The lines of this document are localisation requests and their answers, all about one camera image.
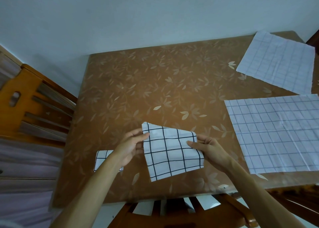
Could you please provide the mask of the bold checked cloth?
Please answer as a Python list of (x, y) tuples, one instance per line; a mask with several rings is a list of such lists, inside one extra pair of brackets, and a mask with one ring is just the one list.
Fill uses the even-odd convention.
[(197, 142), (194, 132), (148, 122), (142, 123), (142, 131), (149, 133), (143, 149), (151, 182), (204, 168), (203, 153), (187, 144)]

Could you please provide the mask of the dark wooden furniture edge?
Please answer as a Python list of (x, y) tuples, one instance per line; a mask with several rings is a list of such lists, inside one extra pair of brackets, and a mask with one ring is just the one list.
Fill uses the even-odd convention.
[(317, 32), (306, 42), (307, 45), (313, 46), (315, 52), (319, 55), (319, 29)]

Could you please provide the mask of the person's left hand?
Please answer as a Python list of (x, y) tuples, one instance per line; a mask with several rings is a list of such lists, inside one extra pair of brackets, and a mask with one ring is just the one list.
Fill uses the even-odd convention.
[(136, 154), (143, 154), (143, 146), (134, 144), (134, 137), (141, 135), (142, 129), (134, 129), (126, 133), (118, 146), (111, 153), (110, 157), (114, 163), (114, 169), (119, 171), (120, 168), (126, 166)]

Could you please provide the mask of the dark wooden chair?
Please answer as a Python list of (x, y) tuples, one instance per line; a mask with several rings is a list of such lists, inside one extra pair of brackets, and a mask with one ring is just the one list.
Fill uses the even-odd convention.
[(288, 211), (319, 228), (319, 185), (266, 189)]

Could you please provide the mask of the wooden slatted chair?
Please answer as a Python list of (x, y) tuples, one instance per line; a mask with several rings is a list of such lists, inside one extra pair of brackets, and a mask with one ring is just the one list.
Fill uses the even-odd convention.
[(73, 103), (78, 98), (27, 64), (0, 90), (0, 138), (63, 149), (65, 141), (22, 133), (22, 122), (68, 134), (74, 110), (38, 92), (45, 84)]

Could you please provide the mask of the faint grid white cloth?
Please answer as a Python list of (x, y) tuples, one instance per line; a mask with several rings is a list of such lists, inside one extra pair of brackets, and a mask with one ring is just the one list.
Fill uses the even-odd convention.
[(315, 48), (258, 31), (236, 71), (296, 94), (311, 94)]

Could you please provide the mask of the person's right forearm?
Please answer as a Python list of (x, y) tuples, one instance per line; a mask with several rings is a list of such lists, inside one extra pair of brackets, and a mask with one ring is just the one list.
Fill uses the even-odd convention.
[(224, 169), (252, 211), (260, 228), (306, 228), (291, 212), (259, 186), (232, 157), (227, 157)]

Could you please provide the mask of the wooden chair with white seat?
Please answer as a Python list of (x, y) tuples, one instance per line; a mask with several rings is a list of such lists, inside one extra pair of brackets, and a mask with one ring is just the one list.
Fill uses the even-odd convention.
[(154, 202), (150, 216), (134, 214), (138, 203), (126, 203), (107, 228), (256, 228), (252, 212), (229, 194), (212, 195), (220, 205), (204, 210), (196, 197), (190, 197), (194, 213), (183, 198), (168, 199), (166, 214), (160, 215), (161, 201)]

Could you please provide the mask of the person's left forearm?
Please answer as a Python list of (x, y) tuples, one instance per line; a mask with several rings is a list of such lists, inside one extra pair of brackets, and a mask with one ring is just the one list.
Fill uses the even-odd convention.
[(91, 228), (110, 186), (123, 166), (122, 161), (121, 155), (113, 151), (50, 228)]

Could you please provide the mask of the small folded checked cloth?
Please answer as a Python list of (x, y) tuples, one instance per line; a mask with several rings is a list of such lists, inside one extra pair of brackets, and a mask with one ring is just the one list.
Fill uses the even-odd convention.
[(114, 150), (99, 150), (96, 153), (94, 172), (100, 167), (100, 165), (105, 161), (105, 159), (113, 152)]

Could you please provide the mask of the pale pink fabric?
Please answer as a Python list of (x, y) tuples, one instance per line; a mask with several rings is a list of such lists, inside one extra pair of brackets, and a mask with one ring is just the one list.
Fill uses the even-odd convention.
[(0, 139), (0, 228), (48, 228), (63, 149)]

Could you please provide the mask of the person's right hand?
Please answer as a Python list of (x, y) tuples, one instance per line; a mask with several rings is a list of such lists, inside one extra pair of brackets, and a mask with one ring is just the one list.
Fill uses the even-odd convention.
[(208, 150), (202, 153), (211, 165), (224, 173), (229, 170), (229, 166), (232, 163), (232, 157), (223, 149), (215, 138), (197, 135), (197, 142), (208, 145)]

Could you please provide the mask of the brown floral table cover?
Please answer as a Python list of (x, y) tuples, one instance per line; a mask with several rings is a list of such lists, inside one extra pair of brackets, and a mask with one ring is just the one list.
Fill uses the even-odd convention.
[[(94, 173), (98, 150), (114, 149), (147, 121), (216, 138), (246, 171), (224, 100), (296, 95), (235, 69), (254, 35), (92, 54), (78, 96), (52, 201), (64, 208)], [(205, 167), (151, 182), (144, 154), (119, 172), (104, 203), (233, 193)]]

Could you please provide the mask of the large flat checked cloth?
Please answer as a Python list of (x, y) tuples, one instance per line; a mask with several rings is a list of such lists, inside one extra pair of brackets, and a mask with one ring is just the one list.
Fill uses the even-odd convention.
[(319, 171), (317, 94), (224, 103), (251, 174)]

